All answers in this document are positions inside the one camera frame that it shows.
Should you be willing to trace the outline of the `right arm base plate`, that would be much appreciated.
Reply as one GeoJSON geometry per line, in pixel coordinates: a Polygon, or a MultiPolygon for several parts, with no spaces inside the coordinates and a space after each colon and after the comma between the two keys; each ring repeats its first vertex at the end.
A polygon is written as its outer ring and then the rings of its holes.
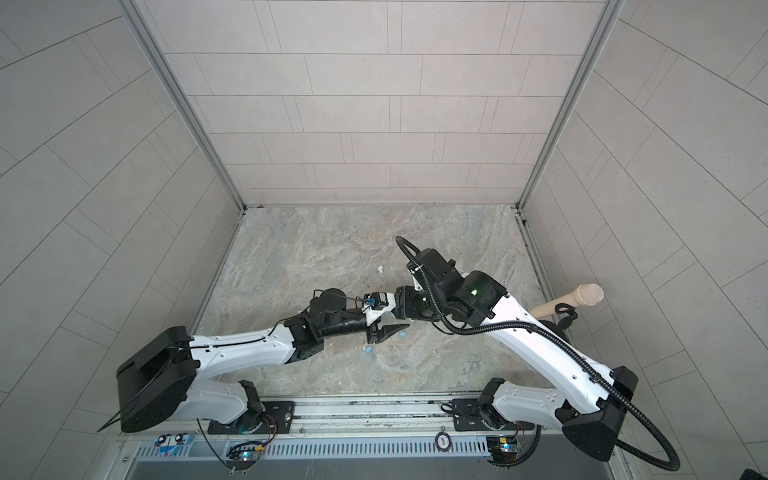
{"type": "Polygon", "coordinates": [[[535,431],[536,426],[529,422],[510,422],[503,420],[499,426],[495,426],[481,415],[478,401],[471,398],[455,398],[444,402],[441,410],[449,415],[458,432],[480,431],[535,431]]]}

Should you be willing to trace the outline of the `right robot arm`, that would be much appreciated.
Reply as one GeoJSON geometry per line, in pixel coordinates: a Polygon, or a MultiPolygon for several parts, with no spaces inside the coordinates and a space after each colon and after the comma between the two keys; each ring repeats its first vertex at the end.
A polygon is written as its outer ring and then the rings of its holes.
{"type": "Polygon", "coordinates": [[[499,429],[524,421],[554,428],[600,461],[608,460],[615,448],[640,455],[618,438],[627,415],[648,422],[632,403],[638,378],[630,369],[609,368],[579,352],[556,325],[539,321],[488,274],[462,275],[454,261],[432,248],[420,250],[403,237],[396,243],[414,279],[413,285],[396,291],[396,317],[431,321],[443,333],[494,338],[551,383],[545,390],[491,379],[478,401],[488,426],[499,429]]]}

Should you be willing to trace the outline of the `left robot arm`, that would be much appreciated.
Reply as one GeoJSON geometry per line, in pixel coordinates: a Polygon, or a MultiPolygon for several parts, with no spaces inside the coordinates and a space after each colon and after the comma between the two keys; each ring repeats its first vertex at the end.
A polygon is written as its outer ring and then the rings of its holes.
{"type": "Polygon", "coordinates": [[[221,375],[264,365],[284,365],[321,353],[329,337],[365,333],[379,344],[406,329],[415,291],[373,292],[357,299],[339,289],[322,290],[298,314],[266,330],[223,336],[192,335],[170,327],[116,372],[118,411],[106,425],[122,432],[148,430],[167,420],[207,420],[214,434],[250,434],[278,428],[255,384],[219,382],[221,375]]]}

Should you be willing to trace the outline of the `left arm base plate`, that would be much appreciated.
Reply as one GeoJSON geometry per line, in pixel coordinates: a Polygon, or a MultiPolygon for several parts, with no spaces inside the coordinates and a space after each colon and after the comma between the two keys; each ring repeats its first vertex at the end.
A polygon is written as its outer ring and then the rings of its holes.
{"type": "Polygon", "coordinates": [[[292,401],[267,401],[262,412],[247,411],[230,424],[211,421],[206,433],[212,435],[287,434],[296,404],[292,401]]]}

